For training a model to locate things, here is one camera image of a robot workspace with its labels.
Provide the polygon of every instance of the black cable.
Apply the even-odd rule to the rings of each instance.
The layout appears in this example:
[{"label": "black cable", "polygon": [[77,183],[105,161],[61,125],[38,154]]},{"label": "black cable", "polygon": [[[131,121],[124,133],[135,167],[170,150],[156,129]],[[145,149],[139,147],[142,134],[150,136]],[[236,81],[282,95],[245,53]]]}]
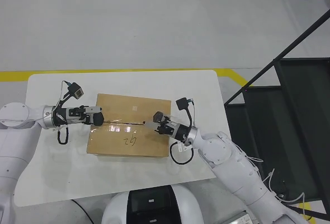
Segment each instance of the black cable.
[{"label": "black cable", "polygon": [[69,131],[68,131],[68,127],[65,128],[65,141],[64,142],[61,142],[60,141],[60,130],[58,130],[58,133],[57,133],[57,140],[58,140],[58,143],[59,144],[67,144],[68,143],[68,136],[69,136]]},{"label": "black cable", "polygon": [[84,208],[78,204],[78,202],[76,202],[75,200],[71,199],[72,202],[74,202],[75,204],[77,204],[83,211],[84,213],[88,216],[89,220],[91,221],[92,224],[94,224],[93,220],[91,219],[91,217],[88,215],[88,213],[86,212],[86,210],[84,210]]},{"label": "black cable", "polygon": [[172,147],[173,147],[174,145],[176,145],[176,144],[177,144],[177,142],[174,142],[174,143],[170,146],[170,156],[171,156],[171,158],[172,158],[172,161],[174,161],[174,163],[176,163],[176,164],[178,164],[178,165],[185,165],[185,164],[188,164],[188,163],[192,160],[192,158],[194,157],[194,148],[191,148],[191,157],[190,157],[189,160],[187,160],[186,162],[178,162],[178,161],[176,161],[176,160],[174,159],[174,157],[173,157],[173,155],[172,155]]}]

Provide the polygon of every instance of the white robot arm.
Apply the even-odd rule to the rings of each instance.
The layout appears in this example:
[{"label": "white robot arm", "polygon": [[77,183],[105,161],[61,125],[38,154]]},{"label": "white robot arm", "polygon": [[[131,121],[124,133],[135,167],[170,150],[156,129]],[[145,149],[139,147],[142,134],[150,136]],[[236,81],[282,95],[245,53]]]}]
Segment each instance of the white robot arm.
[{"label": "white robot arm", "polygon": [[[62,108],[70,97],[80,98],[83,91],[76,83],[68,84],[68,92],[56,106],[42,106],[31,109],[26,105],[13,102],[0,110],[0,223],[14,223],[12,210],[13,192],[17,181],[29,164],[36,150],[42,128],[60,128],[61,125],[74,123],[103,124],[99,107],[81,106]],[[58,141],[61,142],[58,130]]]},{"label": "white robot arm", "polygon": [[145,126],[159,134],[170,137],[199,149],[200,156],[210,166],[224,186],[253,212],[262,224],[267,223],[307,223],[303,217],[279,202],[275,193],[268,190],[257,174],[255,167],[229,137],[223,133],[202,136],[200,130],[191,124],[188,103],[191,100],[182,98],[177,101],[180,110],[186,110],[190,118],[190,126],[178,124],[170,120],[170,116],[157,112],[153,121],[145,122]]}]

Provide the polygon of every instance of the white wire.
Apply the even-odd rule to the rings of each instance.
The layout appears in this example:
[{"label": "white wire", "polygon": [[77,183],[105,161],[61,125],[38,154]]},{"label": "white wire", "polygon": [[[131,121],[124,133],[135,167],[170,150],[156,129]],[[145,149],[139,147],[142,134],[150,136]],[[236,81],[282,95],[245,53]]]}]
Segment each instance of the white wire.
[{"label": "white wire", "polygon": [[[272,188],[271,188],[271,180],[272,180],[272,177],[273,177],[274,172],[275,172],[275,169],[273,168],[272,172],[270,172],[270,174],[268,175],[268,177],[270,178],[270,180],[268,181],[268,188],[270,189],[271,192],[274,192],[274,191],[272,190]],[[303,203],[303,207],[302,207],[302,209],[303,209],[303,216],[305,216],[305,209],[304,209],[305,194],[304,194],[304,192],[302,192],[302,193],[301,193],[296,199],[293,199],[293,200],[283,200],[283,199],[279,198],[279,197],[277,196],[277,194],[275,194],[275,197],[276,197],[280,202],[286,202],[286,203],[296,202],[297,200],[299,200],[300,198],[302,198],[302,203]]]},{"label": "white wire", "polygon": [[0,122],[36,122],[38,120],[41,120],[41,119],[44,119],[46,118],[47,116],[51,115],[54,110],[57,108],[57,106],[59,105],[60,103],[60,100],[62,98],[62,91],[63,91],[63,82],[65,82],[64,80],[61,82],[60,84],[60,96],[59,96],[59,100],[56,104],[56,106],[52,109],[51,113],[49,113],[48,115],[42,117],[42,118],[39,118],[39,119],[27,119],[27,120],[12,120],[12,119],[0,119]]},{"label": "white wire", "polygon": [[[255,157],[251,157],[251,156],[247,156],[246,153],[241,149],[241,147],[239,147],[236,143],[233,142],[233,144],[235,146],[237,146],[237,148],[242,152],[244,153],[245,157],[248,158],[248,161],[254,166],[254,167],[257,167],[254,163],[254,162],[263,162],[262,159],[260,158],[255,158]],[[270,172],[268,174],[268,176],[262,181],[262,182],[265,182],[268,178],[270,179],[268,181],[268,188],[270,189],[271,192],[274,192],[271,188],[271,180],[272,180],[272,177],[273,177],[273,174],[275,172],[275,169],[273,168],[272,172]],[[293,199],[293,200],[283,200],[281,198],[279,198],[277,196],[277,194],[275,193],[275,197],[280,201],[280,202],[286,202],[286,203],[291,203],[291,202],[296,202],[297,200],[299,200],[300,198],[302,198],[302,202],[303,202],[303,216],[305,216],[305,209],[304,209],[304,202],[305,202],[305,194],[304,192],[302,192],[296,199]]]}]

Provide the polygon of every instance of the black staircase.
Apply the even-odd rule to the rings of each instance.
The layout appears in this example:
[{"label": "black staircase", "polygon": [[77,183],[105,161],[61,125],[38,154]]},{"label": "black staircase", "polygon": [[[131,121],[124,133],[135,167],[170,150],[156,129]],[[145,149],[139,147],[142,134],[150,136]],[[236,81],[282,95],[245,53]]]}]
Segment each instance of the black staircase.
[{"label": "black staircase", "polygon": [[[262,178],[276,170],[272,189],[287,200],[301,192],[322,200],[326,214],[306,214],[330,221],[330,57],[284,58],[328,18],[330,9],[224,106],[232,140],[264,160]],[[251,86],[272,67],[280,86]],[[230,104],[239,94],[244,104]]]}]

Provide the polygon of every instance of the gray floor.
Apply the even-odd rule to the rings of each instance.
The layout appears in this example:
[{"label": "gray floor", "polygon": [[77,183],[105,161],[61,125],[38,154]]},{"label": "gray floor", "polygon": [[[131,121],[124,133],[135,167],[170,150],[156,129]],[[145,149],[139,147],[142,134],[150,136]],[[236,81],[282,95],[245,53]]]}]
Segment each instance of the gray floor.
[{"label": "gray floor", "polygon": [[[0,71],[219,67],[234,68],[249,80],[319,18],[328,2],[0,1]],[[289,54],[329,55],[330,20]],[[277,82],[270,70],[255,85]],[[224,101],[239,88],[227,77],[219,83]],[[0,108],[24,102],[26,87],[26,82],[0,83]],[[197,197],[206,224],[246,208],[216,179],[184,185]],[[79,202],[100,223],[111,197]],[[15,210],[16,223],[89,223],[70,201]]]}]

